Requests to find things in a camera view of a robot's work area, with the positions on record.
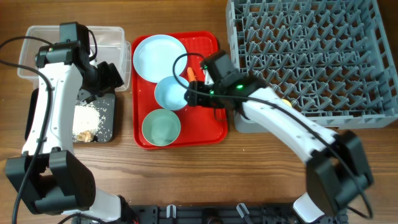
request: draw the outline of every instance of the bowl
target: bowl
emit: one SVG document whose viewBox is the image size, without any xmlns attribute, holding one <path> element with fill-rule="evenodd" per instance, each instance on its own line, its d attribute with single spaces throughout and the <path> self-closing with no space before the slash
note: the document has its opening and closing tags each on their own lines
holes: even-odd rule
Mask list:
<svg viewBox="0 0 398 224">
<path fill-rule="evenodd" d="M 189 82 L 182 78 L 177 77 L 185 86 Z M 184 94 L 187 90 L 182 87 L 175 79 L 174 76 L 162 79 L 155 87 L 155 100 L 163 108 L 168 110 L 180 110 L 187 105 L 184 99 Z"/>
<path fill-rule="evenodd" d="M 170 110 L 158 109 L 150 112 L 142 122 L 142 134 L 154 146 L 172 144 L 180 135 L 181 122 Z"/>
</svg>

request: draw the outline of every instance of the plastic dish rack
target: plastic dish rack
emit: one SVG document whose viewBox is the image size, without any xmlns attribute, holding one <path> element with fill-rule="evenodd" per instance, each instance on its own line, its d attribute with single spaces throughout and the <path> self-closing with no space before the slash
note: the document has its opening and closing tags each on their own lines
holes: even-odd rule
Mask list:
<svg viewBox="0 0 398 224">
<path fill-rule="evenodd" d="M 397 72 L 376 0 L 228 0 L 231 58 L 322 126 L 398 118 Z M 265 131 L 240 115 L 236 129 Z"/>
</svg>

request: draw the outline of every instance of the plastic tray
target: plastic tray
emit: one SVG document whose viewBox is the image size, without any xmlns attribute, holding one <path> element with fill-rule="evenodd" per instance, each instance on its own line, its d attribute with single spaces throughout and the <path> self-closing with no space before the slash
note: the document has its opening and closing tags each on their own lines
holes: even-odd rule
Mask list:
<svg viewBox="0 0 398 224">
<path fill-rule="evenodd" d="M 218 50 L 218 42 L 216 37 L 206 31 L 186 32 L 177 34 L 168 34 L 177 38 L 186 48 L 187 52 L 198 52 L 203 56 Z M 132 55 L 138 44 L 150 35 L 138 37 L 132 43 Z M 187 67 L 192 67 L 197 80 L 204 81 L 205 75 L 200 69 L 201 58 L 197 56 L 189 56 Z M 181 74 L 181 77 L 187 78 L 187 69 Z M 186 106 L 179 111 L 174 111 L 181 121 L 181 133 L 175 142 L 168 146 L 157 147 L 151 145 L 142 135 L 142 122 L 144 118 L 151 112 L 161 107 L 156 103 L 154 91 L 156 83 L 145 81 L 141 78 L 135 69 L 132 70 L 132 125 L 134 132 L 134 140 L 144 149 L 164 149 L 181 146 L 198 146 L 205 144 L 214 144 L 222 141 L 227 132 L 227 121 L 219 121 L 217 119 L 226 119 L 225 110 L 217 110 L 214 117 L 213 109 L 189 107 Z"/>
<path fill-rule="evenodd" d="M 228 0 L 231 58 L 322 126 L 398 118 L 398 76 L 376 0 Z M 235 116 L 239 132 L 261 132 Z"/>
</svg>

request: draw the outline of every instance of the black mounting base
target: black mounting base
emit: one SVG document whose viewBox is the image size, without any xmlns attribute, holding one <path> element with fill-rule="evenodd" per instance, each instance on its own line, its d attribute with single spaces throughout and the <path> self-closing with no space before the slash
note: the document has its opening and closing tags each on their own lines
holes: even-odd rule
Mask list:
<svg viewBox="0 0 398 224">
<path fill-rule="evenodd" d="M 196 207 L 177 206 L 176 219 L 167 218 L 166 207 L 131 205 L 140 224 L 245 224 L 234 206 Z M 253 224 L 303 224 L 293 212 L 291 203 L 275 203 L 248 207 Z M 95 224 L 75 217 L 74 224 Z M 316 224 L 348 224 L 346 211 L 337 217 L 323 217 Z"/>
</svg>

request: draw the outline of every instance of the plastic storage bin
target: plastic storage bin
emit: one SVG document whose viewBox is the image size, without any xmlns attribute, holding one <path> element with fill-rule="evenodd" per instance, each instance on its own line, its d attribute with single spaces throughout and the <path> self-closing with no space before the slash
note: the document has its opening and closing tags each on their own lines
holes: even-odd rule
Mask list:
<svg viewBox="0 0 398 224">
<path fill-rule="evenodd" d="M 124 40 L 124 30 L 120 27 L 102 27 L 88 26 L 93 31 L 97 41 L 98 53 L 97 62 L 114 63 L 118 69 L 124 85 L 115 89 L 116 91 L 125 91 L 129 88 L 131 77 L 131 44 Z M 26 35 L 40 37 L 51 43 L 59 42 L 59 26 L 31 26 L 28 28 Z M 45 43 L 36 40 L 26 39 L 22 45 L 19 63 L 32 68 L 35 66 L 35 56 L 41 46 Z M 92 51 L 95 45 L 90 35 L 90 45 Z M 39 82 L 38 76 L 28 70 L 18 68 L 18 76 L 30 80 L 37 87 Z"/>
<path fill-rule="evenodd" d="M 322 126 L 398 118 L 398 77 L 376 0 L 228 0 L 231 58 Z M 235 116 L 242 133 L 264 131 Z"/>
</svg>

